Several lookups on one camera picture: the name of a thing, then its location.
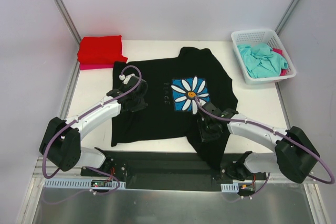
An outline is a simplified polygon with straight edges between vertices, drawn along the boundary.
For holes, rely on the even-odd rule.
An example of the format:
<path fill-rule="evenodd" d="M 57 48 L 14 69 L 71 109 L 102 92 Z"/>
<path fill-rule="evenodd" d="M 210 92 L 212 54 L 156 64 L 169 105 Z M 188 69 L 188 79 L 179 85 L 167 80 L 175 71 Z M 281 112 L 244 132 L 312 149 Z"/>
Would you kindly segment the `black daisy print t-shirt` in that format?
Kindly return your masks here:
<path fill-rule="evenodd" d="M 232 79 L 208 49 L 183 47 L 175 58 L 131 61 L 148 83 L 138 112 L 124 112 L 112 118 L 111 146 L 136 141 L 186 137 L 199 157 L 212 169 L 219 169 L 229 138 L 228 129 L 217 140 L 203 142 L 197 125 L 201 104 L 211 102 L 221 111 L 236 109 L 238 100 Z"/>

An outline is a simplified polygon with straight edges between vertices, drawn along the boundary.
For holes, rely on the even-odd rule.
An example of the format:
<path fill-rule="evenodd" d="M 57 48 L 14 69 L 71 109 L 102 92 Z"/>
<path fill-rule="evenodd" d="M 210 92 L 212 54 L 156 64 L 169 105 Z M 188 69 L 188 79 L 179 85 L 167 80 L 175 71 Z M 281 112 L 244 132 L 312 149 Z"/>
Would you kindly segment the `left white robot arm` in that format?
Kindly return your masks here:
<path fill-rule="evenodd" d="M 124 112 L 136 112 L 148 104 L 144 95 L 148 90 L 145 80 L 130 74 L 121 76 L 122 84 L 110 90 L 98 103 L 79 115 L 51 119 L 46 128 L 39 152 L 44 156 L 43 165 L 49 160 L 59 170 L 66 172 L 75 166 L 92 167 L 99 176 L 110 173 L 111 164 L 99 148 L 87 148 L 81 141 L 105 121 Z"/>

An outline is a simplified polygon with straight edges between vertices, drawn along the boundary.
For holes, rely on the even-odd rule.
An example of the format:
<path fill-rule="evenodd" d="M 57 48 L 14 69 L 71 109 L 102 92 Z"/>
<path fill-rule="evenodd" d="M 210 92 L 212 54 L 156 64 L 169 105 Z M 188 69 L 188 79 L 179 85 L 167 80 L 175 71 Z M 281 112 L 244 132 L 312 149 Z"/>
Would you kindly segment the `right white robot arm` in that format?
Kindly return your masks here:
<path fill-rule="evenodd" d="M 269 149 L 268 153 L 246 151 L 225 169 L 227 176 L 243 181 L 256 173 L 282 173 L 292 182 L 301 184 L 320 155 L 304 131 L 298 127 L 283 129 L 252 120 L 235 110 L 221 111 L 208 102 L 196 102 L 199 134 L 203 143 L 223 142 L 225 135 L 247 138 Z"/>

